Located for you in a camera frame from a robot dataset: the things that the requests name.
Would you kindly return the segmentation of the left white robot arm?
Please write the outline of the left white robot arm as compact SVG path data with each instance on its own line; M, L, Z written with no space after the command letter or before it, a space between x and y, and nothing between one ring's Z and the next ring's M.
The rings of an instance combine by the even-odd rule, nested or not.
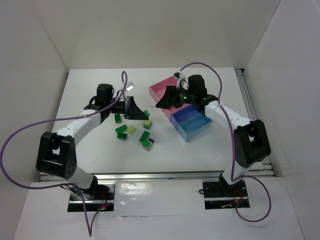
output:
M120 114L129 120L148 120L148 116L136 105L134 97L116 100L111 84L99 84L96 95L84 108L79 119L70 122L56 132L42 134L36 161L36 170L60 177L77 185L85 194L94 197L105 187L96 176L85 172L77 164L76 147L94 128L101 125L110 114Z

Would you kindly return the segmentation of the small green lego piece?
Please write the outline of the small green lego piece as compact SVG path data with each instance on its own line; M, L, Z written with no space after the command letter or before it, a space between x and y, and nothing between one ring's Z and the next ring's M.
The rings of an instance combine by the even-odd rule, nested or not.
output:
M146 116L148 116L148 117L151 115L148 110L144 110L143 112L144 112L144 114L145 114Z

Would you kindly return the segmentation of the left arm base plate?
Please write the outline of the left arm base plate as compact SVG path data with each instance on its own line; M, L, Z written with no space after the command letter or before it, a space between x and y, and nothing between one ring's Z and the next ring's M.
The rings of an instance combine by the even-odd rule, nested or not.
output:
M114 211L114 199L115 199L115 188L114 183L103 184L101 189L95 195L89 195L82 192L86 210L88 212L96 212L101 209L102 212L113 212ZM83 201L78 191L73 188L70 191L67 212L79 213L83 212Z

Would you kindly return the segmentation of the green and yellow lego stack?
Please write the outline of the green and yellow lego stack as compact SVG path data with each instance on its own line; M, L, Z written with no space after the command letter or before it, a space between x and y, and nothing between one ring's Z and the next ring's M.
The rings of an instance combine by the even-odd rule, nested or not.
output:
M143 128L149 130L152 126L153 122L151 120L144 120L143 121Z

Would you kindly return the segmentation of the green yellow blue lego stack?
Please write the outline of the green yellow blue lego stack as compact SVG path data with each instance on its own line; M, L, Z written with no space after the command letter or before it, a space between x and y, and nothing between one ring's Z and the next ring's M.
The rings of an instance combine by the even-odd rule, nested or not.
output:
M148 151L151 146L154 144L154 140L151 138L148 138L147 140L142 142L142 148L145 149L146 151Z

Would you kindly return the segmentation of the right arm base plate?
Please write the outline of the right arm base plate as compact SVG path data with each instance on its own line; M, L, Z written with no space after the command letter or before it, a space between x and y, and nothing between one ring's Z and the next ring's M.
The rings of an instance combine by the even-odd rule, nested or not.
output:
M218 182L203 182L198 191L204 197L206 210L249 208L250 202L246 184L242 181L235 188L224 192Z

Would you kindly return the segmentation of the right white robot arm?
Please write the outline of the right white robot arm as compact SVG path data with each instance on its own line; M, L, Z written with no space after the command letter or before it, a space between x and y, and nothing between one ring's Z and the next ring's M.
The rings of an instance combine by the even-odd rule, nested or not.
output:
M222 104L219 95L208 93L205 80L200 74L185 77L178 71L173 77L175 83L166 86L162 98L155 106L169 110L189 104L201 114L212 113L214 121L230 131L232 162L220 174L218 182L224 192L234 189L245 178L252 165L271 154L265 124L259 119L243 117Z

